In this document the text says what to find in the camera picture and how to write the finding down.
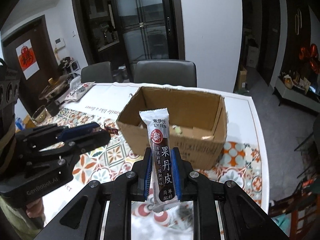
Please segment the person's left hand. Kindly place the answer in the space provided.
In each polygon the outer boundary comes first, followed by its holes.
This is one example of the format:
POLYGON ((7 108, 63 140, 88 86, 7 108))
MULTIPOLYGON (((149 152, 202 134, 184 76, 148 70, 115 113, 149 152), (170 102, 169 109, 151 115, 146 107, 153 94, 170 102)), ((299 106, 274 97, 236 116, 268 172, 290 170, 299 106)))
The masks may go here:
POLYGON ((29 218, 45 220, 43 199, 39 198, 26 205, 26 214, 29 218))

